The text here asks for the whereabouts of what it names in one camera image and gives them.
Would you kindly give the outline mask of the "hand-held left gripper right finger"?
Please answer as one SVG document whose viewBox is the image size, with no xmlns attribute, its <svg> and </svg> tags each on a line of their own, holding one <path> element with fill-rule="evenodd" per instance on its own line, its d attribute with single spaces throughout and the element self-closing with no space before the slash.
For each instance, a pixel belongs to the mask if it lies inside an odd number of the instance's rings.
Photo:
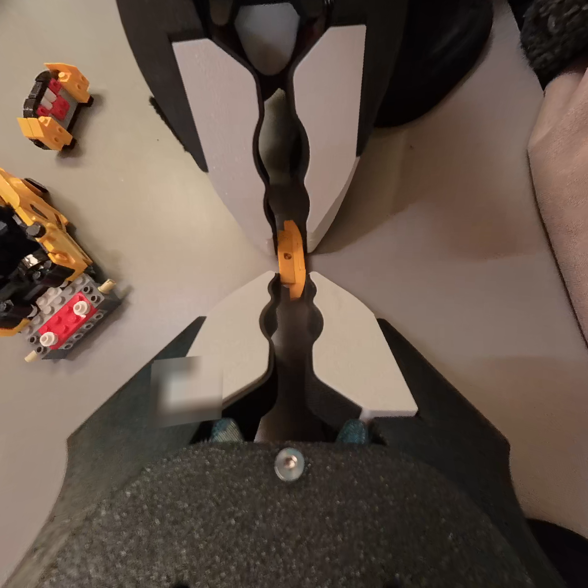
<svg viewBox="0 0 588 588">
<path fill-rule="evenodd" d="M 375 314 L 317 271 L 307 277 L 308 329 L 305 401 L 325 440 L 350 420 L 414 417 L 417 403 Z"/>
</svg>

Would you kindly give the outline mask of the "yellow lego car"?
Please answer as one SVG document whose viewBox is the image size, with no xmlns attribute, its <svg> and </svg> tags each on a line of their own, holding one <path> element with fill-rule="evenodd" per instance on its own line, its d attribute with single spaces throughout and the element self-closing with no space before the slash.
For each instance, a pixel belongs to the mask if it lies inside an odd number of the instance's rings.
<svg viewBox="0 0 588 588">
<path fill-rule="evenodd" d="M 27 363 L 67 359 L 122 304 L 69 224 L 44 186 L 1 170 L 1 337 L 21 335 Z"/>
</svg>

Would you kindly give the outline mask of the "beige shirt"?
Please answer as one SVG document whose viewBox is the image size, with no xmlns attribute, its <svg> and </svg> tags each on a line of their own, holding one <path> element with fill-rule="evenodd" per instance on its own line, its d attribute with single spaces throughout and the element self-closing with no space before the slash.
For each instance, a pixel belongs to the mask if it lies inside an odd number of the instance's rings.
<svg viewBox="0 0 588 588">
<path fill-rule="evenodd" d="M 527 152 L 540 215 L 587 340 L 587 59 L 548 83 Z"/>
</svg>

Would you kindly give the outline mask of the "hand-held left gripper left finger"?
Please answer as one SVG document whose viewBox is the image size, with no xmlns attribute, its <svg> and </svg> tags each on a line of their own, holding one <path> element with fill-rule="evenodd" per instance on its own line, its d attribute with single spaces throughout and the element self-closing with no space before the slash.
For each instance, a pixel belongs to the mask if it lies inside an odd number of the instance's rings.
<svg viewBox="0 0 588 588">
<path fill-rule="evenodd" d="M 278 374 L 272 336 L 281 285 L 267 271 L 222 299 L 202 321 L 188 357 L 218 360 L 221 417 L 233 419 L 247 442 L 277 400 Z"/>
</svg>

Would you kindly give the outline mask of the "black orange lego bumper assembly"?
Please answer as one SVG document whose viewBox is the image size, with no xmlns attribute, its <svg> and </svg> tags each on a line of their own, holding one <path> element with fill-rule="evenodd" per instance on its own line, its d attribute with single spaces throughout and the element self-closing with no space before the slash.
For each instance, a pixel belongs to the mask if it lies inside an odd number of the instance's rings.
<svg viewBox="0 0 588 588">
<path fill-rule="evenodd" d="M 84 107 L 91 107 L 89 81 L 74 65 L 46 63 L 25 99 L 19 128 L 35 146 L 62 151 L 74 146 L 71 131 Z"/>
</svg>

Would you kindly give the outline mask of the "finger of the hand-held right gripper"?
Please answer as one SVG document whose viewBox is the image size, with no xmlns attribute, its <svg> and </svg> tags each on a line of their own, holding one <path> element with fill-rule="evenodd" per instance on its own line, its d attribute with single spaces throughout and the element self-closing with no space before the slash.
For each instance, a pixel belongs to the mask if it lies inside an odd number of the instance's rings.
<svg viewBox="0 0 588 588">
<path fill-rule="evenodd" d="M 210 39 L 172 47 L 210 182 L 246 236 L 274 255 L 270 183 L 259 155 L 264 106 L 254 69 Z"/>
<path fill-rule="evenodd" d="M 359 162 L 365 40 L 365 24 L 331 26 L 290 70 L 293 110 L 305 138 L 308 253 L 329 230 Z"/>
</svg>

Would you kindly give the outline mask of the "orange white red lego subassembly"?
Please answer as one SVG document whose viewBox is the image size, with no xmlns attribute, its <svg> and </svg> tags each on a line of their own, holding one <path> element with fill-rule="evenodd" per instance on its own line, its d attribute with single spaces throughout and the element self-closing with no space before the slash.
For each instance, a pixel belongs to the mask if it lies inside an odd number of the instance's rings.
<svg viewBox="0 0 588 588">
<path fill-rule="evenodd" d="M 283 230 L 278 232 L 277 258 L 283 285 L 306 281 L 302 236 L 293 220 L 285 220 Z"/>
</svg>

